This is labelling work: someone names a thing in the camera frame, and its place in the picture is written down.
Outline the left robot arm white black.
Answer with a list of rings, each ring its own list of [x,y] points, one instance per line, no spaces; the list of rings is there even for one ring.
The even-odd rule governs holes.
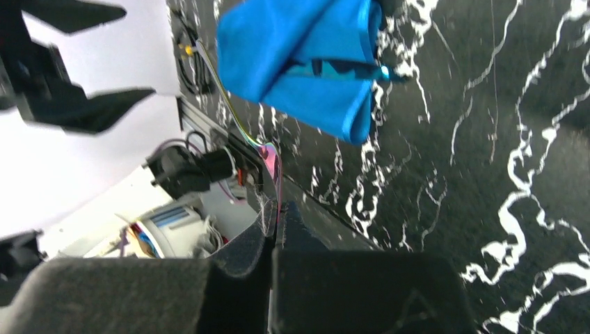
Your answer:
[[[120,6],[87,1],[1,2],[1,106],[16,107],[28,122],[67,132],[101,134],[112,128],[153,88],[123,88],[88,96],[71,81],[58,47],[31,39],[23,13],[67,34],[101,26],[126,16]],[[186,139],[158,148],[145,161],[159,185],[174,198],[208,191],[232,176],[232,155],[223,149],[196,155]]]

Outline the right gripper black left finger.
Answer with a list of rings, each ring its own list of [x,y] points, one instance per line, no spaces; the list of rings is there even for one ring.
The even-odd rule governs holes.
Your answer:
[[[2,333],[265,333],[278,217],[254,223],[208,258],[61,258],[23,282]]]

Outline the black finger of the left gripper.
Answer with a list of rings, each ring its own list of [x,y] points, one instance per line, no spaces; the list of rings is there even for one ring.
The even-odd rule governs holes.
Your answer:
[[[155,93],[152,88],[140,87],[88,96],[71,81],[58,48],[37,43],[31,53],[14,58],[13,88],[16,107],[25,121],[85,134],[110,129]]]
[[[122,19],[121,6],[77,0],[23,1],[22,11],[63,33],[76,33]]]

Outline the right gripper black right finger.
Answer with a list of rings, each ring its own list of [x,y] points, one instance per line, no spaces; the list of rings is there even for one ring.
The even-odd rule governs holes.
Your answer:
[[[475,333],[451,264],[428,253],[330,250],[282,206],[272,261],[273,333]]]

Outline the blue cloth napkin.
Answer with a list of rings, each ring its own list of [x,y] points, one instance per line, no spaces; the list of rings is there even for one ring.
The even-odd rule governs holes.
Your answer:
[[[245,1],[218,21],[224,87],[351,144],[371,128],[376,1]]]

